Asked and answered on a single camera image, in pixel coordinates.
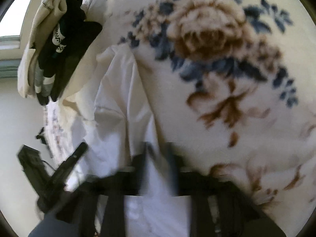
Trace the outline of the gloved left hand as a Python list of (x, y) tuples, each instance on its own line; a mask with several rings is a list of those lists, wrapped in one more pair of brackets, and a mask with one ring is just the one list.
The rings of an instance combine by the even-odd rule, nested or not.
[(75, 201), (54, 208), (29, 236), (94, 236), (96, 205)]

